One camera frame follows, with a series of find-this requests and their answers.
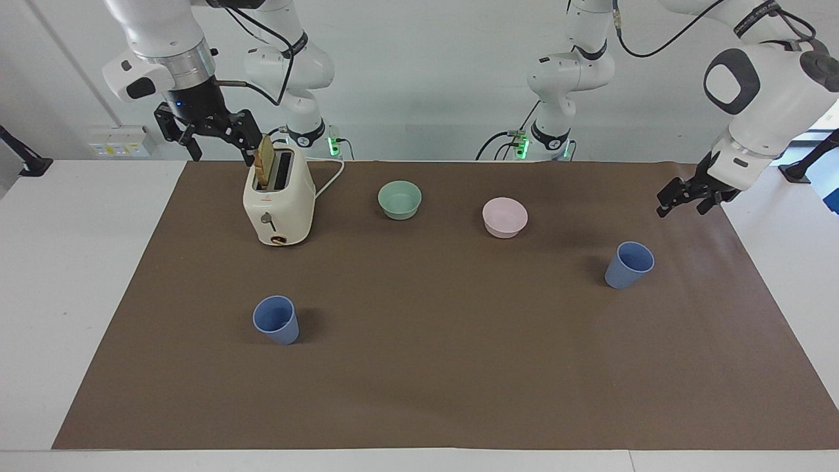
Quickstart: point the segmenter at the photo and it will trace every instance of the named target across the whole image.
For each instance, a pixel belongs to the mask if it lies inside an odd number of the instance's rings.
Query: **green light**
[[[329,142],[329,152],[332,155],[339,155],[341,153],[341,146],[331,137],[326,138]]]
[[[527,159],[527,150],[529,147],[530,139],[522,139],[522,143],[519,144],[519,148],[516,149],[516,157],[518,157],[519,159]]]

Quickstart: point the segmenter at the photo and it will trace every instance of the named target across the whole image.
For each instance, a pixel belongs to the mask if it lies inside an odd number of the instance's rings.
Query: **brown tablecloth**
[[[689,166],[349,163],[281,249],[242,210],[245,174],[186,166],[55,448],[839,448],[724,212],[656,216]],[[409,221],[378,208],[395,179],[423,190]],[[483,228],[498,196],[529,210],[516,239]],[[624,240],[657,265],[614,291]],[[276,294],[290,347],[252,325]]]

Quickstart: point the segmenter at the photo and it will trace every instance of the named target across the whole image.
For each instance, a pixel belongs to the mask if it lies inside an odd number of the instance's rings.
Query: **white table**
[[[0,471],[839,470],[839,451],[50,452],[183,167],[58,161],[0,200]],[[775,169],[726,212],[837,402],[839,218]]]

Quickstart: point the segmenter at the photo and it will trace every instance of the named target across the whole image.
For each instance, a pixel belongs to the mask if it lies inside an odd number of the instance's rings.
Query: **black cable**
[[[235,21],[235,22],[236,22],[239,26],[241,26],[241,27],[242,27],[242,29],[244,29],[244,30],[245,30],[245,33],[250,34],[252,38],[254,38],[255,40],[257,40],[257,41],[259,41],[259,42],[261,42],[261,43],[265,43],[265,44],[267,44],[267,43],[268,43],[268,41],[266,41],[265,39],[260,38],[259,36],[257,36],[256,34],[254,34],[254,33],[253,33],[250,29],[248,29],[248,27],[247,27],[247,26],[245,26],[245,24],[244,24],[244,23],[242,23],[242,21],[241,21],[239,18],[236,18],[236,15],[234,15],[234,14],[233,14],[233,12],[231,12],[229,8],[225,8],[225,9],[224,9],[224,11],[226,11],[226,12],[227,12],[227,14],[228,14],[228,15],[230,15],[230,18],[233,18],[233,21]]]
[[[353,150],[352,150],[352,143],[350,142],[350,140],[349,140],[349,139],[338,138],[338,139],[336,139],[336,142],[338,142],[338,143],[347,143],[347,145],[348,145],[348,146],[350,146],[350,157],[352,158],[352,160],[355,160],[355,159],[356,159],[356,153],[355,153],[355,152],[353,152]]]
[[[279,105],[279,102],[274,100],[266,91],[263,89],[253,85],[252,83],[248,83],[245,81],[216,81],[216,85],[219,87],[241,87],[241,88],[249,88],[255,92],[259,92],[260,95],[268,99],[275,107]]]
[[[501,147],[499,147],[498,150],[495,151],[495,157],[493,157],[492,160],[498,160],[498,155],[501,154],[501,149],[507,148],[507,151],[510,151],[510,148],[512,148],[512,147],[513,147],[513,144],[510,144],[510,143],[501,144]],[[502,160],[506,160],[506,159],[507,159],[507,154],[505,153],[504,154],[504,159],[502,159]]]
[[[530,113],[528,113],[527,118],[525,118],[524,121],[522,122],[522,125],[519,126],[519,131],[524,131],[524,127],[527,126],[527,122],[530,121],[530,117],[533,116],[533,113],[536,112],[536,108],[538,108],[541,103],[542,103],[541,100],[536,101],[536,104],[533,105],[533,109],[531,109]],[[516,138],[510,139],[510,147],[507,148],[506,152],[504,152],[504,158],[502,160],[507,160],[507,153],[510,152],[510,149],[513,147],[513,144],[515,144],[515,142],[516,142]]]
[[[289,69],[285,72],[285,79],[283,80],[283,86],[282,86],[282,88],[279,89],[279,97],[276,100],[277,103],[282,103],[283,102],[283,97],[285,96],[285,89],[288,88],[288,86],[289,86],[289,78],[291,77],[291,69],[292,69],[292,67],[294,67],[294,46],[286,38],[284,38],[282,34],[277,33],[276,31],[274,31],[273,29],[265,26],[264,24],[259,23],[259,21],[255,20],[255,19],[251,18],[250,16],[248,16],[247,14],[243,13],[242,10],[240,10],[239,8],[230,8],[230,10],[233,11],[235,14],[239,15],[240,17],[246,19],[248,22],[250,22],[254,26],[257,26],[260,29],[262,29],[263,31],[267,32],[268,34],[271,34],[274,38],[279,39],[286,46],[288,46],[288,48],[289,48]]]
[[[652,57],[654,55],[657,55],[659,52],[661,52],[661,51],[667,49],[668,47],[670,47],[670,45],[672,45],[674,42],[676,42],[676,40],[678,38],[680,38],[682,36],[682,34],[687,33],[687,31],[689,29],[693,28],[693,25],[698,23],[699,20],[703,19],[708,13],[711,12],[711,10],[713,10],[714,8],[719,6],[720,3],[723,3],[725,1],[726,0],[717,0],[716,2],[712,3],[710,7],[706,8],[696,18],[693,18],[693,21],[688,23],[687,26],[685,26],[679,33],[676,34],[676,36],[671,38],[670,41],[667,41],[666,43],[664,43],[664,45],[661,46],[660,48],[658,48],[657,50],[654,50],[653,52],[650,52],[650,53],[647,53],[647,54],[639,54],[637,52],[634,52],[634,51],[630,50],[629,47],[626,45],[626,43],[623,42],[623,32],[621,30],[621,24],[620,24],[620,20],[619,20],[620,19],[620,8],[618,8],[618,0],[613,0],[612,3],[613,3],[614,10],[615,10],[615,13],[616,13],[615,30],[618,33],[618,41],[620,41],[623,49],[626,50],[627,53],[629,55],[631,55],[632,57],[638,57],[640,59],[644,59],[644,58],[647,58],[647,57]]]
[[[801,17],[798,17],[786,10],[778,11],[778,15],[780,15],[781,19],[784,20],[784,23],[789,26],[789,29],[792,29],[795,34],[798,34],[799,38],[801,38],[801,42],[806,43],[807,41],[812,41],[816,38],[816,29],[813,28],[812,24],[807,23]],[[790,19],[795,21],[796,23],[800,24],[801,26],[807,28],[810,31],[810,34],[801,33],[793,24],[790,22]]]
[[[494,140],[496,140],[498,138],[503,138],[504,136],[507,136],[507,135],[508,135],[507,131],[502,131],[501,133],[498,133],[498,134],[492,136],[490,139],[487,139],[487,142],[483,144],[483,146],[481,147],[481,150],[479,150],[477,152],[477,156],[475,157],[475,160],[481,160],[481,154],[483,154],[483,151],[487,150],[489,145],[492,144],[492,142]]]

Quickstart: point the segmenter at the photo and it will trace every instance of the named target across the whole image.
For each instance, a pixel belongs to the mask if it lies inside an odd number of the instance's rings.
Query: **blue cup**
[[[618,253],[606,270],[606,283],[611,288],[622,290],[645,276],[653,267],[653,253],[641,243],[628,241],[618,246]]]
[[[262,300],[253,310],[253,326],[278,344],[292,344],[300,335],[294,303],[284,296]]]

